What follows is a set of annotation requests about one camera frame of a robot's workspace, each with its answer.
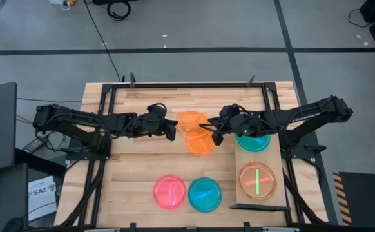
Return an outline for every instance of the pink plate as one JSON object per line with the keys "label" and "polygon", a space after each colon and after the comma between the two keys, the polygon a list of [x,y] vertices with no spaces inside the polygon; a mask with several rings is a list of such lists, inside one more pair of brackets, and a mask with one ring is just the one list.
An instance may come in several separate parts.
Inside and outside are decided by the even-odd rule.
{"label": "pink plate", "polygon": [[163,209],[176,209],[186,198],[186,185],[176,175],[164,175],[153,187],[153,198]]}

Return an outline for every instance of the green line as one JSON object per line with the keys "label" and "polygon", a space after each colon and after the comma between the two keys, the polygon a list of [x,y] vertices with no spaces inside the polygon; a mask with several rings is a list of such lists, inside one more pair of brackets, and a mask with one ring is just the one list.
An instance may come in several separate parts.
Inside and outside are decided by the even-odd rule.
{"label": "green line", "polygon": [[255,170],[255,191],[259,195],[259,169]]}

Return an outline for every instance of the black cable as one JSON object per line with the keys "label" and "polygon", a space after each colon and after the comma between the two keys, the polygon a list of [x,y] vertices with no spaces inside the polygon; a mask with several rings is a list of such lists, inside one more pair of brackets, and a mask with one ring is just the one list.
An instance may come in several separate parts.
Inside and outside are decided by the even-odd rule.
{"label": "black cable", "polygon": [[311,160],[307,159],[307,158],[302,158],[302,160],[305,161],[306,163],[314,166],[316,168],[316,172],[318,174],[319,186],[321,186],[321,183],[322,183],[322,174],[321,174],[321,171],[319,169],[319,166],[317,164],[315,164],[314,162],[312,162]]}
{"label": "black cable", "polygon": [[49,146],[48,146],[48,139],[47,139],[47,140],[42,140],[42,138],[41,138],[40,136],[37,135],[38,133],[39,133],[38,131],[36,131],[36,132],[34,133],[35,138],[38,139],[38,140],[40,140],[41,142],[43,142],[43,143],[44,143],[44,146],[46,146],[47,149],[52,150],[52,151],[61,151],[61,152],[65,152],[65,151],[62,151],[62,150],[55,149],[55,148],[53,147],[53,144],[51,144],[51,143],[50,143],[50,144],[51,144],[52,147],[49,147]]}
{"label": "black cable", "polygon": [[43,99],[27,99],[24,97],[18,97],[17,100],[25,100],[25,101],[41,101],[41,102],[50,102],[50,103],[69,103],[69,102],[82,102],[82,101],[49,101]]}
{"label": "black cable", "polygon": [[239,107],[243,112],[247,113],[248,115],[251,114],[251,113],[250,113],[247,109],[245,109],[243,106],[238,105],[238,107]]}
{"label": "black cable", "polygon": [[247,119],[243,120],[243,122],[241,122],[238,126],[235,126],[234,128],[232,128],[232,129],[230,129],[230,130],[228,130],[228,131],[223,131],[223,132],[220,132],[220,131],[218,131],[218,130],[212,130],[211,128],[207,128],[207,127],[205,127],[204,125],[207,125],[207,124],[199,124],[199,126],[200,126],[201,128],[204,128],[205,130],[212,131],[213,133],[219,133],[219,134],[223,134],[223,135],[225,135],[225,134],[228,134],[228,133],[232,133],[235,129],[237,129],[237,128],[238,128],[239,126],[241,126],[243,123],[245,123],[245,122],[247,122],[247,121],[249,121],[249,120],[251,120],[251,119],[256,120],[256,117],[250,117],[250,118],[247,118]]}
{"label": "black cable", "polygon": [[97,26],[96,26],[96,23],[95,23],[95,21],[94,21],[94,19],[93,19],[93,16],[91,16],[91,13],[90,13],[90,10],[89,10],[88,3],[86,2],[86,0],[83,0],[83,1],[84,1],[84,5],[86,6],[87,12],[89,13],[90,19],[91,19],[91,21],[93,22],[93,25],[94,25],[95,28],[96,28],[96,31],[97,31],[97,33],[98,33],[98,35],[99,35],[99,37],[100,37],[100,39],[101,39],[101,41],[102,41],[102,43],[103,43],[104,48],[106,49],[106,53],[107,53],[108,56],[109,56],[110,62],[111,62],[111,64],[113,65],[113,67],[114,67],[114,69],[115,69],[115,71],[116,71],[117,78],[119,79],[119,82],[120,82],[120,75],[119,75],[119,72],[118,72],[117,69],[116,69],[115,63],[114,63],[113,60],[111,59],[109,49],[108,49],[108,47],[106,46],[106,43],[104,42],[104,39],[103,39],[102,35],[101,35],[100,32],[99,32],[99,29],[98,29]]}
{"label": "black cable", "polygon": [[72,226],[74,224],[80,212],[84,209],[84,206],[86,205],[87,201],[91,197],[93,191],[101,183],[101,177],[102,177],[102,169],[99,166],[99,169],[97,170],[97,174],[93,178],[93,181],[91,182],[87,192],[83,194],[82,199],[80,199],[79,203],[76,205],[73,212],[71,212],[69,216],[67,217],[67,219],[63,223],[61,223],[59,226]]}
{"label": "black cable", "polygon": [[60,141],[60,144],[58,145],[58,147],[56,149],[60,149],[61,144],[63,144],[64,141],[66,141],[66,135],[65,134],[63,134],[63,139]]}
{"label": "black cable", "polygon": [[360,9],[359,9],[359,8],[358,8],[358,9],[353,9],[353,10],[351,10],[351,11],[349,12],[349,15],[348,15],[348,23],[350,23],[350,24],[352,24],[352,25],[354,25],[354,26],[360,27],[360,28],[366,28],[367,26],[369,26],[372,22],[369,22],[369,23],[366,24],[365,26],[361,26],[361,25],[358,25],[358,24],[353,23],[353,22],[351,21],[351,14],[352,14],[354,11],[356,11],[356,10],[360,10]]}
{"label": "black cable", "polygon": [[43,208],[43,207],[45,207],[45,206],[49,206],[49,205],[54,204],[54,203],[56,203],[56,202],[51,202],[51,203],[48,203],[48,204],[42,205],[42,206],[40,206],[40,207],[38,207],[38,208],[35,208],[35,209],[29,211],[27,214],[29,215],[30,213],[33,213],[34,211],[36,211],[36,210],[38,210],[38,209],[41,209],[41,208]]}
{"label": "black cable", "polygon": [[122,132],[118,135],[118,137],[122,136],[126,132],[126,130],[129,128],[129,126],[131,126],[134,122],[138,120],[142,120],[142,119],[140,117],[137,117],[136,119],[133,119],[127,125],[125,125],[125,127],[123,128]]}
{"label": "black cable", "polygon": [[201,124],[199,124],[199,126],[201,127],[201,126],[219,126],[219,125],[222,125],[222,124],[225,124],[225,123],[227,123],[228,122],[228,120],[226,120],[226,121],[223,121],[223,122],[218,122],[218,123],[215,123],[215,124],[204,124],[204,123],[201,123]]}
{"label": "black cable", "polygon": [[[116,12],[110,11],[111,6],[115,3],[123,3],[128,7],[128,11],[126,12],[126,14],[124,14],[124,16],[120,16],[120,15],[116,14]],[[107,11],[108,11],[108,15],[109,15],[110,19],[112,19],[114,21],[121,21],[121,20],[127,18],[130,15],[131,7],[130,7],[130,4],[126,0],[111,0],[108,3]]]}
{"label": "black cable", "polygon": [[53,146],[52,142],[50,142],[50,135],[53,134],[53,133],[55,133],[55,132],[56,131],[52,131],[48,135],[46,135],[47,143],[52,147],[51,150],[54,150],[54,146]]}
{"label": "black cable", "polygon": [[299,194],[298,190],[291,184],[291,181],[289,180],[289,177],[285,174],[285,172],[283,170],[282,172],[284,175],[284,183],[286,188],[291,193],[293,200],[301,207],[302,211],[305,213],[309,221],[311,221],[312,224],[325,224],[322,219],[316,216],[315,212],[308,206],[306,201]]}

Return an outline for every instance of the orange plate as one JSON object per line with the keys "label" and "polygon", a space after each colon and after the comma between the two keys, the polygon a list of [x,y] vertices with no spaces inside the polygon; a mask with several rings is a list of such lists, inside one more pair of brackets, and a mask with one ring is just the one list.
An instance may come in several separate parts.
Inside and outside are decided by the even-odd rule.
{"label": "orange plate", "polygon": [[179,121],[178,129],[182,132],[185,138],[197,139],[205,135],[210,135],[211,132],[199,126],[199,124],[207,124],[207,116],[204,113],[196,111],[184,111],[177,115]]}
{"label": "orange plate", "polygon": [[[259,193],[255,191],[255,170],[258,169]],[[239,173],[239,185],[242,193],[253,200],[266,200],[275,194],[276,178],[273,171],[261,162],[246,164]]]}
{"label": "orange plate", "polygon": [[212,140],[212,134],[208,133],[205,136],[197,139],[186,138],[186,147],[195,155],[208,155],[215,148],[215,143]]}

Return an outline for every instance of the power cord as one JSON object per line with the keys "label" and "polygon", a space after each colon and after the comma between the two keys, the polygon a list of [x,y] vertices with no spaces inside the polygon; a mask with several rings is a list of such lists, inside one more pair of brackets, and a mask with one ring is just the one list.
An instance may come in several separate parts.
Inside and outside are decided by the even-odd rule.
{"label": "power cord", "polygon": [[93,16],[91,16],[91,13],[90,13],[90,10],[89,10],[89,6],[88,6],[89,3],[87,3],[86,0],[83,0],[83,2],[84,2],[84,5],[86,6],[87,12],[89,13],[90,19],[91,19],[91,21],[93,22],[93,25],[95,26],[96,31],[97,31],[97,33],[98,33],[98,35],[99,35],[99,37],[100,37],[100,39],[101,39],[101,41],[102,41],[102,43],[103,43],[104,49],[106,49],[106,53],[107,53],[108,56],[109,56],[110,62],[111,62],[111,64],[113,65],[113,68],[114,68],[115,71],[116,71],[117,78],[119,79],[119,82],[120,82],[120,75],[119,75],[119,72],[117,71],[117,68],[116,68],[116,66],[115,66],[115,63],[114,63],[113,60],[111,59],[109,49],[108,49],[106,43],[104,42],[104,39],[103,39],[102,35],[101,35],[100,32],[99,32],[99,29],[97,28],[97,25],[96,25],[96,23],[95,23],[95,21],[94,21],[94,19],[93,19]]}
{"label": "power cord", "polygon": [[350,23],[350,24],[352,24],[352,25],[354,25],[354,26],[357,26],[357,27],[359,27],[359,28],[366,28],[366,27],[369,26],[372,22],[369,22],[369,23],[366,24],[365,26],[361,26],[361,25],[358,25],[358,24],[353,23],[353,22],[351,21],[351,14],[352,14],[354,11],[357,11],[357,10],[360,10],[360,9],[359,9],[359,8],[358,8],[358,9],[353,9],[353,10],[351,10],[351,11],[349,12],[349,15],[348,15],[348,23]]}
{"label": "power cord", "polygon": [[60,147],[61,147],[61,145],[63,144],[64,141],[66,141],[66,135],[63,134],[63,138],[62,138],[62,140],[60,141],[60,144],[58,145],[57,148],[54,148],[52,142],[50,142],[50,135],[53,134],[53,133],[55,133],[55,132],[56,132],[56,131],[52,131],[52,132],[50,132],[50,133],[46,136],[46,137],[47,137],[47,143],[52,147],[51,150],[52,150],[54,153],[56,153],[56,151],[60,151]]}
{"label": "power cord", "polygon": [[23,122],[28,123],[28,124],[33,124],[33,122],[31,120],[28,120],[28,119],[26,119],[25,117],[23,117],[19,114],[16,114],[16,117],[19,117],[20,119],[22,119],[22,120],[18,119],[19,121],[23,121]]}
{"label": "power cord", "polygon": [[[110,10],[111,6],[115,3],[123,3],[128,7],[128,11],[126,12],[126,14],[124,16],[120,16],[120,15],[116,14],[116,12]],[[108,11],[108,15],[109,15],[111,20],[121,21],[121,20],[127,18],[130,15],[131,7],[130,7],[130,4],[126,0],[111,0],[108,4],[107,11]]]}
{"label": "power cord", "polygon": [[46,136],[46,137],[47,137],[46,140],[43,140],[42,137],[38,136],[38,133],[39,133],[38,131],[34,133],[35,138],[38,139],[38,140],[40,140],[41,142],[43,142],[43,143],[44,143],[44,146],[46,146],[47,149],[52,150],[52,151],[54,151],[54,152],[56,152],[56,151],[65,152],[65,151],[60,150],[60,149],[55,149],[55,148],[53,147],[53,144],[52,144],[51,142],[48,141],[48,137],[49,137],[52,133],[55,133],[55,131],[50,132],[50,133]]}
{"label": "power cord", "polygon": [[26,122],[26,121],[23,121],[23,120],[21,120],[21,119],[16,119],[16,120],[19,121],[19,122],[22,122],[22,123],[25,123],[25,124],[29,124],[29,125],[31,125],[31,123]]}

